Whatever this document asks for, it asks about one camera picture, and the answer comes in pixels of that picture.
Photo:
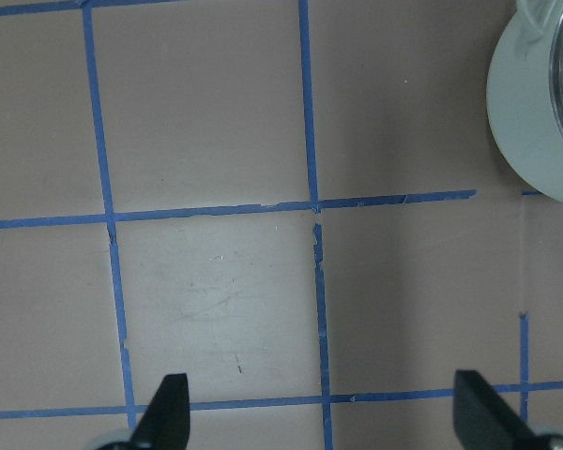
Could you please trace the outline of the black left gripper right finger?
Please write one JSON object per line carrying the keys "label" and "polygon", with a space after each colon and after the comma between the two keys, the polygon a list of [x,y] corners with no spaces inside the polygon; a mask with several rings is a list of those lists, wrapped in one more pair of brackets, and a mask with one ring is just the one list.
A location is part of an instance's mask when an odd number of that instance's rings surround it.
{"label": "black left gripper right finger", "polygon": [[476,371],[453,378],[453,429],[463,449],[523,449],[536,434]]}

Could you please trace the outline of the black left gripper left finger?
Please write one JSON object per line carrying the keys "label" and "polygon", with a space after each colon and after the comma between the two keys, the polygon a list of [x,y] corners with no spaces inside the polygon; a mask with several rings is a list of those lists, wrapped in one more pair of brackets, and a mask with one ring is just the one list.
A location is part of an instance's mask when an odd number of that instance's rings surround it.
{"label": "black left gripper left finger", "polygon": [[166,375],[129,439],[133,449],[178,449],[190,439],[190,396],[186,374]]}

